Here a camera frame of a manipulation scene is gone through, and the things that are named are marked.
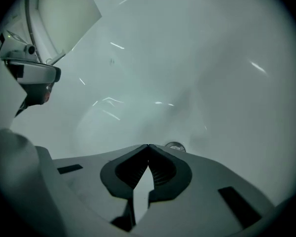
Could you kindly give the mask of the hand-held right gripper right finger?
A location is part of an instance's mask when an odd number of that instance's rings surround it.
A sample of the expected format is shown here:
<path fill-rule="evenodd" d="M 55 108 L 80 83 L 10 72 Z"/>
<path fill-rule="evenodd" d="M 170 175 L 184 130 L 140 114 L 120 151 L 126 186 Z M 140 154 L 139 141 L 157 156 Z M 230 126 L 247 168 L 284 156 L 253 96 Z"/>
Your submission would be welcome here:
<path fill-rule="evenodd" d="M 155 202 L 174 200 L 191 183 L 189 165 L 153 144 L 148 145 L 148 167 L 154 185 L 148 195 L 148 207 Z"/>

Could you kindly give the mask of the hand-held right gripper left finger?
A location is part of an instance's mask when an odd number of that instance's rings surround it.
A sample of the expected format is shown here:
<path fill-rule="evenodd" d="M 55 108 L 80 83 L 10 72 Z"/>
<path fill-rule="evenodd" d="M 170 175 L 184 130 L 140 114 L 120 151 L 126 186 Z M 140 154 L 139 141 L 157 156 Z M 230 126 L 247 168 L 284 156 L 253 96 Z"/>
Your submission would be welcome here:
<path fill-rule="evenodd" d="M 111 221 L 116 227 L 131 231 L 136 225 L 133 206 L 133 190 L 148 166 L 148 145 L 138 148 L 109 161 L 100 172 L 100 178 L 108 192 L 127 201 L 121 216 Z"/>

